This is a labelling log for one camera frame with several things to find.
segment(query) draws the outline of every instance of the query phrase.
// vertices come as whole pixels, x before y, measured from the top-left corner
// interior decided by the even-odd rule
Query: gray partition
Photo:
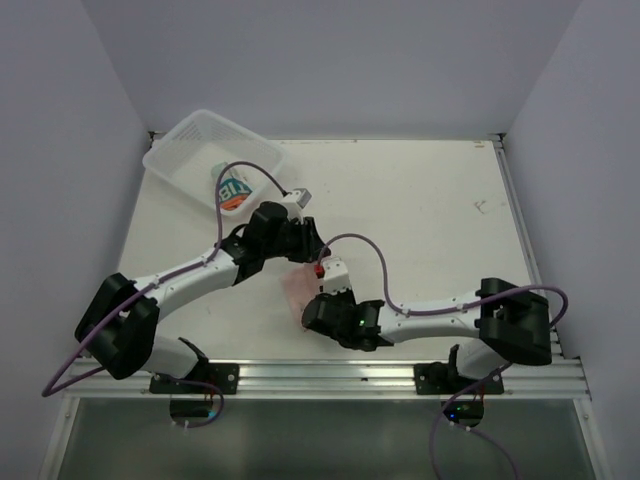
[[[84,399],[61,480],[433,479],[435,401],[229,399],[223,417],[186,434],[168,401]],[[570,400],[489,403],[479,427],[513,455],[525,479],[594,479]],[[443,422],[446,479],[513,478],[503,455]]]

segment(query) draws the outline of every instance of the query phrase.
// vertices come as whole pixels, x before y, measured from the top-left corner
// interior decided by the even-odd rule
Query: red object
[[[318,265],[317,263],[313,266],[313,271],[316,274],[316,277],[323,278],[324,277],[324,267],[322,265]]]

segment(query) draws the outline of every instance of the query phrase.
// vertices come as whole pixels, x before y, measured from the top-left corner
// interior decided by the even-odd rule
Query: white table
[[[313,194],[305,215],[324,240],[369,236],[387,258],[397,302],[447,298],[497,276],[530,283],[496,152],[472,141],[280,141],[292,155],[285,188]],[[277,198],[275,189],[265,196]],[[237,223],[225,221],[225,232]],[[120,271],[155,273],[196,257],[216,238],[213,213],[145,174]],[[357,299],[382,298],[375,253],[357,240],[333,246],[348,264]],[[242,360],[444,359],[464,339],[423,339],[364,353],[305,332],[293,320],[280,277],[297,265],[271,260],[245,283],[171,314],[159,333],[185,337],[210,358]]]

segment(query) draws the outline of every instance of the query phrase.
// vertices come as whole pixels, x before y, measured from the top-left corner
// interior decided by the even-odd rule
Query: white plastic basket
[[[215,210],[214,168],[246,160],[277,176],[286,157],[280,146],[260,135],[208,110],[197,110],[156,142],[142,163],[147,170]],[[222,214],[227,216],[241,215],[269,183],[262,173],[250,167],[235,167],[235,173],[251,193],[234,210],[223,208]]]

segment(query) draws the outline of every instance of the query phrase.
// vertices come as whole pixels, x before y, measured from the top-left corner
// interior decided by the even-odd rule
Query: robotic arm
[[[400,313],[382,300],[357,303],[347,267],[338,257],[323,259],[316,276],[322,293],[305,308],[302,324],[345,348],[373,351],[416,338],[472,338],[452,348],[448,365],[436,362],[426,372],[427,381],[442,393],[455,393],[508,362],[551,363],[549,305],[544,297],[525,292],[479,305],[482,299],[515,288],[503,280],[485,278],[479,290],[455,298],[401,304]],[[411,316],[412,311],[431,313]]]
[[[270,258],[285,257],[297,263],[315,261],[324,243],[314,219],[302,216],[310,198],[307,190],[299,189],[281,202],[263,202],[248,224],[237,227],[221,242],[213,259],[211,249],[167,272],[133,280],[120,273],[111,275],[76,328],[76,339],[82,341],[110,311],[139,293],[137,285],[156,284],[106,325],[87,350],[115,379],[143,370],[178,379],[210,381],[206,356],[187,340],[156,335],[157,324],[206,293],[245,281],[260,272]],[[191,269],[194,263],[201,263],[202,267]]]

